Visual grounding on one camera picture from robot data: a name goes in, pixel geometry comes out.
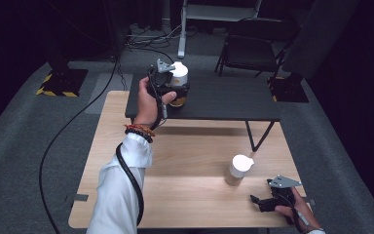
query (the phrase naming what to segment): black chair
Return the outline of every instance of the black chair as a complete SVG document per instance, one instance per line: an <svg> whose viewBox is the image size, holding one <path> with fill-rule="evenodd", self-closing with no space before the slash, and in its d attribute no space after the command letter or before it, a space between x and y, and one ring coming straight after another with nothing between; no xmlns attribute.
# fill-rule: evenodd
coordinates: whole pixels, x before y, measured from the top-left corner
<svg viewBox="0 0 374 234"><path fill-rule="evenodd" d="M223 66L262 72L274 72L276 77L286 49L297 36L300 26L284 19L241 19L232 24L215 66L219 76ZM273 43L280 42L279 51Z"/></svg>

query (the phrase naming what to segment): chair leg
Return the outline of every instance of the chair leg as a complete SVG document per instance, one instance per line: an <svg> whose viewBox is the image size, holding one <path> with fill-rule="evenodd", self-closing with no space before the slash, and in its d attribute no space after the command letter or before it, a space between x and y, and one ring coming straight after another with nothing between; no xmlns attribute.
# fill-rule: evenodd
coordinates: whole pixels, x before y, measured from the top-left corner
<svg viewBox="0 0 374 234"><path fill-rule="evenodd" d="M256 78L257 76L259 76L263 71L259 71L257 72L257 74L254 75L254 78Z"/></svg>
<svg viewBox="0 0 374 234"><path fill-rule="evenodd" d="M279 68L275 71L273 76L270 77L270 82L271 82L272 86L275 86L275 83L277 81L276 77L278 76L278 73L279 73Z"/></svg>
<svg viewBox="0 0 374 234"><path fill-rule="evenodd" d="M217 65L215 65L215 69L214 69L214 72L217 72L217 69L218 69L218 65L220 65L220 61L221 61L221 57L223 55L220 55L220 57L218 58L218 62L217 62Z"/></svg>
<svg viewBox="0 0 374 234"><path fill-rule="evenodd" d="M221 74L223 74L223 66L224 66L224 63L223 63L223 61L221 61L221 63L220 63L220 71L218 72L218 76L221 76Z"/></svg>
<svg viewBox="0 0 374 234"><path fill-rule="evenodd" d="M279 69L281 69L281 65L283 64L283 60L284 60L284 52L285 50L283 50L279 55L279 60L278 60L278 67L276 68L276 71L275 71L275 74L273 74L272 76L272 79L271 82L272 84L275 83L275 81L277 80L276 77L278 76L278 73L279 73Z"/></svg>

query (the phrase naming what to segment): table leg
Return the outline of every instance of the table leg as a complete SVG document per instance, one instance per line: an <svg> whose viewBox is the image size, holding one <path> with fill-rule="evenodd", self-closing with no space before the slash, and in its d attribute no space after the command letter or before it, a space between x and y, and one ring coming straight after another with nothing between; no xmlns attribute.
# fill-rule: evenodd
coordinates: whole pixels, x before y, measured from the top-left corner
<svg viewBox="0 0 374 234"><path fill-rule="evenodd" d="M254 146L254 141L253 141L253 135L251 133L251 128L250 126L248 125L248 121L245 121L245 127L247 128L247 133L248 133L248 137L250 138L250 144L251 144L251 149L253 150L253 152L256 152L257 149L259 149L260 145L263 143L264 139L267 137L267 135L269 134L270 130L272 129L273 125L275 124L274 121L271 121L270 124L269 124L269 127L267 127L267 130L266 132L263 134L263 136L260 138L259 142L257 143L256 146Z"/></svg>
<svg viewBox="0 0 374 234"><path fill-rule="evenodd" d="M257 0L256 6L254 6L254 18L257 18L259 16L260 6L262 5L263 0Z"/></svg>
<svg viewBox="0 0 374 234"><path fill-rule="evenodd" d="M183 2L183 8L181 9L181 33L180 33L180 42L178 44L178 58L183 59L186 48L186 20L187 20L187 0Z"/></svg>

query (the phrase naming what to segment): fingers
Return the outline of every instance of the fingers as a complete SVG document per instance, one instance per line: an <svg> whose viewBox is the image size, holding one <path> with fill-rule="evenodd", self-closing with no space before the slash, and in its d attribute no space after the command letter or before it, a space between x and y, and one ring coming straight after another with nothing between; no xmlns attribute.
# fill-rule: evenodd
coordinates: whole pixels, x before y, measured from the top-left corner
<svg viewBox="0 0 374 234"><path fill-rule="evenodd" d="M295 187L291 187L291 191L292 191L292 193L293 193L294 200L295 200L296 202L297 202L297 201L303 201L303 202L305 202L305 201L303 200L302 196L300 196L299 191L297 191L297 189L296 189Z"/></svg>
<svg viewBox="0 0 374 234"><path fill-rule="evenodd" d="M142 78L142 79L139 81L138 85L139 85L139 90L140 90L140 91L141 91L141 90L146 90L146 89L147 89L148 81L149 81L148 76Z"/></svg>
<svg viewBox="0 0 374 234"><path fill-rule="evenodd" d="M286 215L288 217L293 217L293 212L290 207L276 206L275 211L281 215Z"/></svg>
<svg viewBox="0 0 374 234"><path fill-rule="evenodd" d="M176 92L166 93L164 96L162 96L162 102L163 102L163 104L169 104L176 97L177 97L177 93Z"/></svg>

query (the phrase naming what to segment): beaded bracelet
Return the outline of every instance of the beaded bracelet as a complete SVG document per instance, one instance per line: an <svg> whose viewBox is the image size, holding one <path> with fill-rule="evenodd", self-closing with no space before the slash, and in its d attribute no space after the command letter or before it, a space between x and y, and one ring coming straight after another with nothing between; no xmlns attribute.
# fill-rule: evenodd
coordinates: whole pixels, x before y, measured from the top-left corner
<svg viewBox="0 0 374 234"><path fill-rule="evenodd" d="M147 134L145 134L145 133L143 133L141 131L137 131L135 129L126 129L125 133L126 133L126 135L128 133L137 134L137 135L145 138L145 140L147 140L147 142L149 142L149 143L153 142L153 138L151 138L151 136L149 136L149 135L147 135Z"/></svg>
<svg viewBox="0 0 374 234"><path fill-rule="evenodd" d="M127 129L140 129L140 130L144 131L145 133L147 133L151 137L156 136L150 128L145 127L143 125L136 124L136 125L125 125L125 126L126 126Z"/></svg>

